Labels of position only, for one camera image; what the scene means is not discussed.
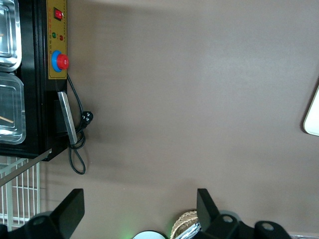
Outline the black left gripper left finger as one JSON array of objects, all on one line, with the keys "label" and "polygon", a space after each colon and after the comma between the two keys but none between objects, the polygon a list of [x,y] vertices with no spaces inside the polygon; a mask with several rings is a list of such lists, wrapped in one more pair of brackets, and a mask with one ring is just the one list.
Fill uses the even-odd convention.
[{"label": "black left gripper left finger", "polygon": [[69,239],[85,214],[84,190],[73,189],[53,210],[40,213],[24,226],[9,231],[0,226],[2,239]]}]

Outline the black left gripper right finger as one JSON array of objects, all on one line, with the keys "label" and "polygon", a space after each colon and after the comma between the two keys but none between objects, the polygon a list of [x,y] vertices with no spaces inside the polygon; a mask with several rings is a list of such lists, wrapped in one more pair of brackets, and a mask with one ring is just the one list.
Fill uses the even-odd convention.
[{"label": "black left gripper right finger", "polygon": [[230,213],[217,208],[207,189],[197,190],[197,216],[201,230],[198,239],[289,239],[291,236],[279,224],[258,221],[250,227]]}]

